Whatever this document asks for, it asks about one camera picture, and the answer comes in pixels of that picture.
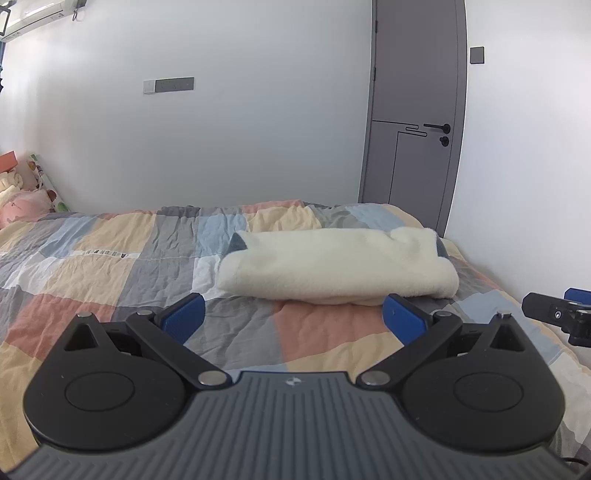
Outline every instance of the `logo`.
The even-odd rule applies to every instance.
[[[288,378],[285,381],[285,383],[288,384],[290,387],[296,387],[299,384],[301,384],[301,380],[297,377],[291,377],[291,378]]]

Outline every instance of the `wall switch panel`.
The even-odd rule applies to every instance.
[[[195,77],[178,79],[146,80],[144,93],[182,92],[195,90]]]
[[[470,49],[470,63],[484,63],[484,47]]]

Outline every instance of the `pink pillow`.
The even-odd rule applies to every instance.
[[[39,218],[51,211],[51,200],[45,190],[21,191],[0,208],[0,228],[20,217]]]

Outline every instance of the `black cable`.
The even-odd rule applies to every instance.
[[[580,458],[576,458],[576,457],[562,457],[562,460],[565,462],[572,462],[572,463],[578,463],[579,465],[583,465],[583,466],[589,466],[589,462],[586,462],[585,460],[581,460]]]

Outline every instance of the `door frame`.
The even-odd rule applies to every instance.
[[[374,109],[374,68],[375,68],[375,45],[376,45],[376,2],[372,0],[372,40],[371,40],[371,68],[369,82],[368,117],[365,128],[365,147],[363,149],[363,165],[361,168],[361,181],[359,183],[359,202],[363,202],[363,191],[365,190],[365,177],[369,154],[369,137],[371,135],[372,113]],[[449,212],[452,208],[453,192],[456,188],[457,170],[460,165],[460,153],[462,151],[462,138],[464,134],[464,120],[466,117],[466,90],[468,76],[468,39],[466,25],[466,5],[464,0],[455,0],[456,25],[457,25],[457,91],[456,91],[456,112],[454,115],[452,150],[450,152],[449,166],[443,200],[437,220],[437,233],[440,236],[445,234]]]

